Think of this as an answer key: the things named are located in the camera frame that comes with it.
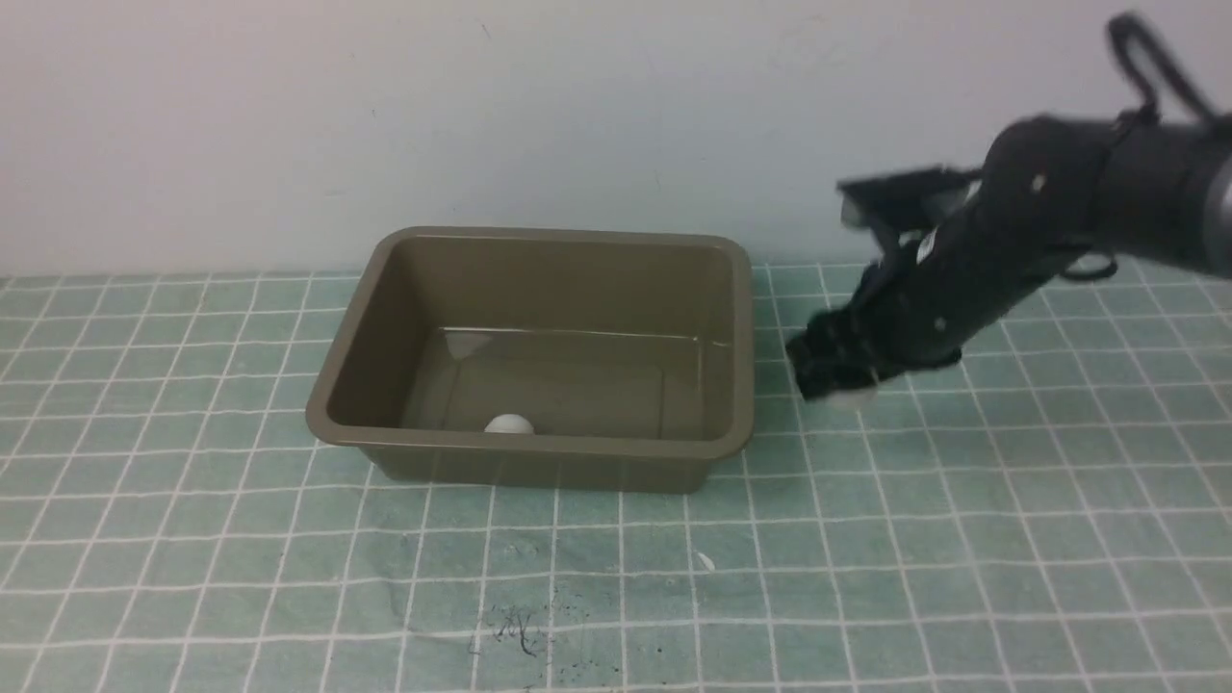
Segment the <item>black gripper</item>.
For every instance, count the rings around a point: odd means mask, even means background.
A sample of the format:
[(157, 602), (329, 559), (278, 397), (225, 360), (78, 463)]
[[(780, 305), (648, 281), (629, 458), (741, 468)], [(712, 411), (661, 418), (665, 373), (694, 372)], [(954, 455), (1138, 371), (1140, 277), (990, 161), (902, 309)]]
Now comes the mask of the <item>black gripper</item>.
[(963, 344), (1064, 270), (1064, 242), (1030, 224), (946, 219), (862, 273), (849, 308), (814, 313), (787, 339), (803, 400), (872, 387), (877, 363), (915, 372), (958, 360)]

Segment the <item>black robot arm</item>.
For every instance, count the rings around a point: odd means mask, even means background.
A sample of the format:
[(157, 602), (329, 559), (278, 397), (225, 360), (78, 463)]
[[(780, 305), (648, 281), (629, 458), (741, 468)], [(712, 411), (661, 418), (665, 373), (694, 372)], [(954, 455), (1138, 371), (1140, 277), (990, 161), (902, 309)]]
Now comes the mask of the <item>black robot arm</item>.
[(804, 400), (954, 367), (1044, 285), (1092, 282), (1117, 258), (1230, 277), (1230, 132), (1069, 121), (1004, 129), (973, 169), (840, 181), (845, 223), (882, 250), (840, 307), (784, 343)]

